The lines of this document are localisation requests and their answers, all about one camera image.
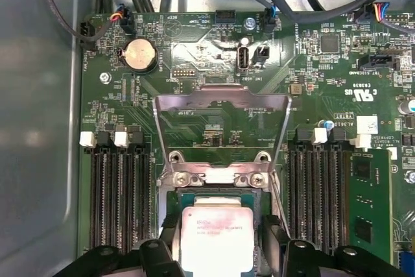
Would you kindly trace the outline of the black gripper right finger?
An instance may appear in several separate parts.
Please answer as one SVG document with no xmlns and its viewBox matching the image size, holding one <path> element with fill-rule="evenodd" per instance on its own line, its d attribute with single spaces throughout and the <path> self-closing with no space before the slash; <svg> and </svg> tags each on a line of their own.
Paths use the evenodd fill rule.
<svg viewBox="0 0 415 277">
<path fill-rule="evenodd" d="M 400 276 L 401 271 L 365 249 L 341 246 L 332 255 L 290 239 L 277 215 L 261 221 L 261 249 L 273 276 Z"/>
</svg>

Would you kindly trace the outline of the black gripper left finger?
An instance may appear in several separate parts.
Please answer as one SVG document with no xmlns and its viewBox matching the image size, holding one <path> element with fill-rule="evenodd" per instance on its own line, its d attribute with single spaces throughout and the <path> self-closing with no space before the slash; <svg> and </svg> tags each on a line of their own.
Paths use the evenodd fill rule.
<svg viewBox="0 0 415 277">
<path fill-rule="evenodd" d="M 168 214 L 158 239 L 149 239 L 126 254 L 117 247 L 102 245 L 57 272 L 55 276 L 184 276 L 171 248 L 179 216 Z"/>
</svg>

